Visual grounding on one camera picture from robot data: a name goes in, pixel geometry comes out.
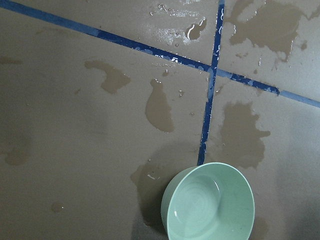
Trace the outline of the light green ceramic bowl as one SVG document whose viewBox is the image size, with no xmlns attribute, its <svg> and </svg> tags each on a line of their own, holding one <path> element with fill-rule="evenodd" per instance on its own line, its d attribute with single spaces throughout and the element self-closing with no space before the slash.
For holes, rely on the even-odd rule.
<svg viewBox="0 0 320 240">
<path fill-rule="evenodd" d="M 247 240 L 255 200 L 239 170 L 210 162 L 179 172 L 164 191 L 160 212 L 170 240 Z"/>
</svg>

